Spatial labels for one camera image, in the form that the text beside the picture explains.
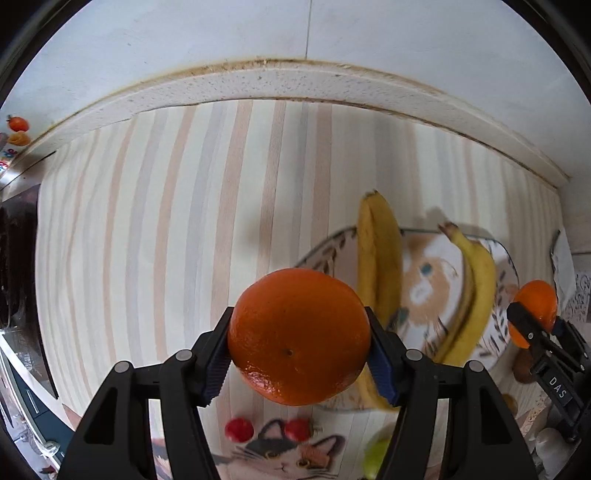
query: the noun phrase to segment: dark cabinet door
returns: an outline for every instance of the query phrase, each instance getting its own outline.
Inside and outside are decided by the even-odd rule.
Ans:
[[[35,424],[46,441],[53,440],[60,444],[60,450],[56,453],[55,458],[62,463],[68,445],[74,436],[74,431],[50,411],[39,415],[35,419]]]
[[[11,365],[10,368],[12,369],[12,375],[14,376],[14,380],[17,383],[18,391],[21,393],[22,400],[25,404],[25,407],[31,414],[31,417],[36,419],[39,415],[44,414],[46,411],[49,411],[49,408],[39,400],[25,381],[21,378],[21,376],[17,373],[14,367]]]

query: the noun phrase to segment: white wall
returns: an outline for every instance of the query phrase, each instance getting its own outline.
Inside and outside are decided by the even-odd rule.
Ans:
[[[591,174],[577,175],[562,187],[560,204],[571,252],[591,252]]]
[[[33,137],[110,93],[253,57],[356,64],[471,103],[569,175],[591,173],[591,106],[501,0],[93,0],[42,49],[0,116]]]

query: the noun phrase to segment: label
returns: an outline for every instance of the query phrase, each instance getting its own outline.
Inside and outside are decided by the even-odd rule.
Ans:
[[[558,377],[552,369],[549,369],[544,374],[542,380],[550,387],[550,390],[554,391],[555,398],[562,406],[565,406],[572,400],[573,396],[567,390],[566,385],[564,385],[564,382],[560,380],[560,377]]]

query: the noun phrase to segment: green apple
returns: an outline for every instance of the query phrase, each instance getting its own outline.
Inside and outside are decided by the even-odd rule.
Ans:
[[[375,480],[382,466],[391,438],[378,440],[365,451],[363,474],[367,480]]]

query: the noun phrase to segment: wall molding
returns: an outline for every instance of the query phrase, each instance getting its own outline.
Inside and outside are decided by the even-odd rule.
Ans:
[[[89,105],[31,143],[0,177],[0,189],[62,145],[96,128],[157,108],[242,98],[336,102],[402,115],[493,148],[556,188],[569,179],[521,135],[433,87],[345,64],[252,60],[162,75]]]

